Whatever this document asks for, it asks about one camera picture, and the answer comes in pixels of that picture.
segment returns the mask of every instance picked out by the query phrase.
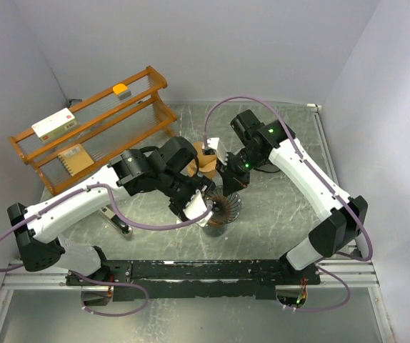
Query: gray wall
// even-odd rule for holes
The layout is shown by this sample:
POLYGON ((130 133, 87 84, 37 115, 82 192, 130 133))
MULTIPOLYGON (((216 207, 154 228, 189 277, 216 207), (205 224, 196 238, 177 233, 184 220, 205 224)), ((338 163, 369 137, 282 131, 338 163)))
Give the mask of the gray wall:
POLYGON ((383 0, 324 103, 341 184, 369 201, 374 263, 410 342, 410 0, 383 0))
POLYGON ((150 64, 169 100, 322 102, 378 0, 15 0, 68 97, 150 64))
MULTIPOLYGON (((39 178, 21 162, 7 136, 64 105, 64 96, 13 1, 0 0, 0 234, 9 228, 6 208, 14 202, 37 202, 41 191, 39 178)), ((0 266, 15 256, 14 246, 13 239, 1 245, 0 266)))

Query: wooden shelf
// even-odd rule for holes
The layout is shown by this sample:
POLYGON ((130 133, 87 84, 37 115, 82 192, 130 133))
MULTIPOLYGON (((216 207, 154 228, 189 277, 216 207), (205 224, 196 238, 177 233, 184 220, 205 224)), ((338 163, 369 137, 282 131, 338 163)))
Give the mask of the wooden shelf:
POLYGON ((35 169, 53 195, 161 129, 174 135, 169 125, 176 115, 158 95, 158 90, 167 87, 160 73, 148 66, 119 83, 132 91, 127 100, 119 100, 109 87, 70 107, 80 125, 48 144, 42 144, 32 128, 9 137, 21 160, 35 169), (75 144, 81 144, 94 163, 71 176, 57 156, 75 144))

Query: purple cable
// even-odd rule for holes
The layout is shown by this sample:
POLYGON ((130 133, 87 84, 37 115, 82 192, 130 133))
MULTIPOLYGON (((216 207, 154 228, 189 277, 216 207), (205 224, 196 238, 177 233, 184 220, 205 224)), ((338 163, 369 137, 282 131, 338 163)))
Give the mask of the purple cable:
MULTIPOLYGON (((231 96, 229 98, 226 98, 224 100, 221 100, 220 102, 218 102, 217 104, 215 104, 213 107, 210 108, 209 112, 206 114, 205 117, 205 122, 204 122, 204 147, 205 149, 208 148, 208 139, 207 139, 207 135, 206 135, 206 126, 208 125, 208 120, 210 119, 211 114, 214 112, 215 109, 217 109, 219 106, 221 106, 223 103, 234 100, 234 99, 248 99, 248 100, 252 100, 255 101, 263 106, 265 106, 267 109, 269 109, 279 120, 281 126, 283 127, 283 130, 286 132, 286 135, 288 136, 289 141, 292 144, 292 147, 294 148, 294 151, 296 152, 296 154, 299 156, 300 159, 304 159, 304 155, 301 153, 299 147, 297 146, 296 142, 294 141, 294 138, 291 134, 291 132, 288 130, 288 126, 286 125, 286 123, 284 122, 283 117, 280 115, 280 113, 278 113, 277 110, 275 110, 270 104, 268 104, 267 102, 265 102, 262 99, 256 98, 254 96, 231 96)), ((339 195, 335 195, 335 190, 334 188, 325 180, 325 178, 322 177, 322 175, 320 175, 320 173, 318 173, 318 171, 311 165, 311 163, 305 159, 304 160, 305 165, 308 166, 308 168, 311 170, 311 172, 319 179, 319 181, 321 181, 321 183, 329 190, 329 192, 331 192, 331 194, 333 196, 335 196, 340 204, 343 205, 343 207, 345 208, 345 210, 347 210, 347 212, 351 215, 351 217, 353 218, 353 220, 356 222, 357 227, 361 230, 361 233, 364 235, 366 243, 368 245, 368 249, 369 249, 369 254, 366 257, 354 257, 351 256, 350 254, 345 254, 343 252, 337 252, 337 254, 341 255, 341 256, 345 256, 345 257, 349 257, 351 259, 355 259, 357 261, 361 261, 361 262, 367 262, 370 261, 371 258, 373 257, 373 246, 371 244, 371 240, 370 240, 370 236, 367 233, 364 225, 362 224, 361 220, 357 217, 357 215, 354 213, 354 211, 351 209, 351 207, 349 207, 349 205, 339 196, 339 195)), ((294 311, 299 311, 299 312, 324 312, 324 311, 329 311, 331 309, 336 309, 338 307, 341 307, 343 305, 345 305, 350 297, 351 297, 351 290, 349 289, 349 286, 346 284, 345 281, 343 281, 341 278, 339 278, 338 276, 336 276, 335 274, 326 271, 324 268, 321 268, 319 266, 317 266, 318 269, 320 269, 321 271, 323 271, 324 273, 332 276, 333 278, 335 278, 336 280, 338 280, 339 282, 341 282, 347 291, 347 295, 346 295, 346 299, 344 301, 342 301, 340 304, 331 306, 331 307, 326 307, 323 309, 297 309, 295 307, 289 307, 291 309, 293 309, 294 311)))
MULTIPOLYGON (((4 234, 2 234, 0 236, 0 242, 3 241, 5 238, 7 238, 12 232, 14 232, 15 230, 19 229, 20 227, 22 227, 23 225, 31 222, 32 220, 34 220, 36 217, 35 216, 30 216, 29 218, 26 218, 25 220, 20 221, 18 224, 12 226, 10 228, 10 230, 8 230, 7 232, 5 232, 4 234)), ((23 264, 17 264, 16 266, 11 266, 8 268, 0 268, 0 273, 3 272, 10 272, 11 270, 15 270, 18 268, 21 268, 23 266, 23 264)))
POLYGON ((134 314, 137 313, 139 311, 141 311, 142 309, 144 309, 147 304, 148 304, 148 300, 149 300, 149 294, 148 291, 146 290, 146 288, 138 285, 138 284, 130 284, 127 282, 104 282, 104 281, 96 281, 93 279, 90 279, 88 277, 85 277, 84 275, 81 275, 80 273, 71 271, 72 273, 74 273, 77 277, 79 277, 80 279, 83 279, 86 282, 90 282, 92 284, 97 284, 99 286, 113 286, 113 287, 132 287, 132 288, 137 288, 140 289, 144 294, 145 294, 145 301, 143 302, 143 304, 141 304, 140 307, 133 309, 129 312, 124 312, 124 313, 105 313, 105 312, 99 312, 99 311, 93 311, 90 308, 88 308, 85 304, 84 304, 84 295, 85 292, 81 293, 81 308, 90 313, 90 314, 96 314, 98 316, 103 316, 103 317, 124 317, 124 316, 129 316, 130 314, 134 314))

